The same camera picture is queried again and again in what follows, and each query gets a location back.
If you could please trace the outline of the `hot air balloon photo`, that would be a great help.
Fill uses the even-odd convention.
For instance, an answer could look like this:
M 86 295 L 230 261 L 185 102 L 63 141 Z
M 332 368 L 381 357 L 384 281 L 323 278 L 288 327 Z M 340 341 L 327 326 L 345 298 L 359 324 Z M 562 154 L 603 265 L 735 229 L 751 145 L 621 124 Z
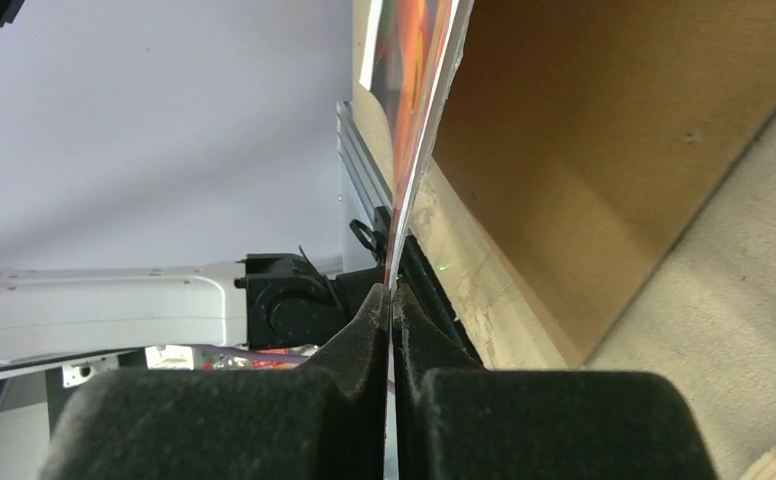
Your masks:
M 391 141 L 392 191 L 384 283 L 398 288 L 415 197 L 462 57 L 472 1 L 371 1 L 360 84 Z

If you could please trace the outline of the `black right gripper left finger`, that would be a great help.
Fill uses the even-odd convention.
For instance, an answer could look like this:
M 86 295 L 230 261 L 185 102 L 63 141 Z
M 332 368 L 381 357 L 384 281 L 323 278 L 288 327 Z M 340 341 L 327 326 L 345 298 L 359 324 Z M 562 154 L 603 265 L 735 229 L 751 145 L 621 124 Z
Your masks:
M 379 479 L 390 293 L 288 370 L 95 376 L 67 402 L 43 479 Z

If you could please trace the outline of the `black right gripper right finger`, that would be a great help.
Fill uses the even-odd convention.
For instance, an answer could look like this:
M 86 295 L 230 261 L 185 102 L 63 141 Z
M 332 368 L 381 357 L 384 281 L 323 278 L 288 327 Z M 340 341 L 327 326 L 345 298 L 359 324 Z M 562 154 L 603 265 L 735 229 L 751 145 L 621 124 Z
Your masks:
M 712 479 L 693 414 L 644 371 L 489 370 L 392 302 L 404 479 Z

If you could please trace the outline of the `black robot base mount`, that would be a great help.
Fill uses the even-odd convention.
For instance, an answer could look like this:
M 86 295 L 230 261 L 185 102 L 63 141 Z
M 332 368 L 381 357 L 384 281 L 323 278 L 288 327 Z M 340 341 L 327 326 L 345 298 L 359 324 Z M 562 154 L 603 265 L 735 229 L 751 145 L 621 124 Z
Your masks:
M 374 266 L 363 269 L 364 277 L 372 282 L 380 281 L 385 272 L 389 220 L 388 209 L 376 207 L 371 225 L 358 219 L 349 222 L 352 234 L 375 260 Z M 413 234 L 407 234 L 405 237 L 397 279 L 399 284 L 409 286 L 428 318 L 442 333 L 473 360 L 482 363 L 460 317 L 438 280 L 435 269 Z

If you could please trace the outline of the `brown cardboard backing board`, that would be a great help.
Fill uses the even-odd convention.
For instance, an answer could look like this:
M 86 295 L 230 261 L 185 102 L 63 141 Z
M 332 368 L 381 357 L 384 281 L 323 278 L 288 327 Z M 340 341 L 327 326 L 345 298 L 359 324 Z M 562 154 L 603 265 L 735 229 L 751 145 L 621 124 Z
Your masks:
M 776 109 L 776 1 L 478 1 L 434 157 L 584 362 Z

